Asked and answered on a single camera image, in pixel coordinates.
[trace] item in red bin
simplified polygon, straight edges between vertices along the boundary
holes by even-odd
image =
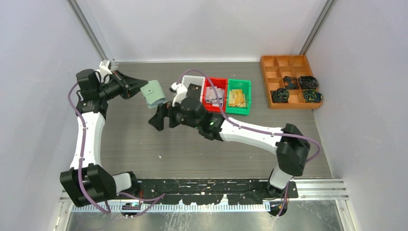
[[[227,91],[228,89],[228,79],[227,78],[215,78],[215,77],[210,77],[211,81],[214,84],[214,87],[217,87],[217,89],[223,89],[224,91]],[[214,106],[213,103],[207,103],[205,101],[205,96],[208,93],[207,91],[207,87],[210,87],[211,84],[208,81],[208,79],[206,79],[205,83],[204,83],[204,87],[203,87],[203,96],[202,96],[202,104],[204,105],[204,108],[209,111],[209,112],[217,112],[220,113],[222,108],[223,111],[226,110],[227,107],[227,97],[226,94],[227,92],[224,92],[224,98],[222,100],[222,104],[220,104],[220,106]]]
[[[218,106],[218,104],[221,104],[222,106],[224,102],[224,92],[225,90],[221,88],[215,87],[213,89],[213,87],[207,87],[205,91],[205,102],[211,103],[213,106]]]

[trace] wooden tray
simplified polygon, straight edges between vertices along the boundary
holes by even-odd
[[[303,98],[302,89],[289,90],[288,103],[273,103],[270,95],[271,90],[285,88],[283,77],[290,76],[312,76],[309,62],[304,55],[263,55],[261,57],[261,68],[264,75],[265,92],[268,106],[271,109],[317,109],[320,103],[306,103]]]

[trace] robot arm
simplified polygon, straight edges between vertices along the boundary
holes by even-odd
[[[176,95],[173,101],[160,104],[156,115],[149,120],[158,131],[164,129],[164,117],[169,117],[170,128],[183,124],[198,129],[199,134],[209,140],[241,142],[276,154],[278,165],[268,181],[269,192],[273,195],[282,195],[288,181],[303,174],[310,144],[302,139],[273,135],[302,135],[296,126],[287,124],[285,128],[268,128],[231,117],[225,119],[221,114],[208,112],[199,101],[185,98],[187,89],[182,84],[173,84],[171,91]]]
[[[120,95],[130,99],[148,81],[127,77],[104,60],[96,71],[83,70],[76,75],[82,100],[76,106],[86,124],[86,138],[82,162],[82,179],[78,179],[79,159],[82,148],[83,124],[78,117],[78,138],[74,159],[70,169],[60,174],[60,182],[74,204],[78,207],[89,205],[79,187],[81,180],[87,194],[95,201],[102,202],[116,198],[120,191],[137,187],[137,180],[132,172],[111,176],[101,166],[101,137],[105,125],[108,100]]]

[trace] gray floor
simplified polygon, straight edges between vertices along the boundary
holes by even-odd
[[[131,77],[159,80],[167,99],[172,99],[169,86],[185,70],[192,68],[213,77],[251,80],[251,113],[248,116],[231,114],[231,117],[267,127],[292,123],[305,136],[320,141],[311,110],[267,108],[259,63],[119,66],[120,71]],[[158,132],[147,122],[155,112],[156,109],[147,108],[141,93],[128,101],[119,97],[109,101],[101,147],[102,165],[109,173],[131,170],[138,178],[267,178],[277,163],[276,157],[263,149],[236,142],[209,141],[189,127],[178,126]],[[309,155],[315,151],[313,146]],[[307,164],[302,177],[331,177],[324,153]]]

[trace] gray work surface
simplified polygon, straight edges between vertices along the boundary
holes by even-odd
[[[67,231],[343,231],[334,201],[290,201],[279,218],[265,212],[71,213]]]
[[[320,141],[311,110],[272,110],[267,107],[259,63],[122,63],[119,71],[130,77],[157,79],[168,100],[168,90],[187,69],[199,69],[211,77],[247,79],[252,83],[249,115],[229,116],[266,127],[296,125],[305,135]],[[130,100],[109,101],[103,128],[102,166],[111,174],[133,171],[138,178],[268,178],[276,156],[237,142],[209,141],[198,130],[179,125],[159,132],[148,124],[156,108],[148,109],[141,93]],[[311,156],[316,147],[311,144]],[[321,153],[305,167],[303,178],[331,177]]]

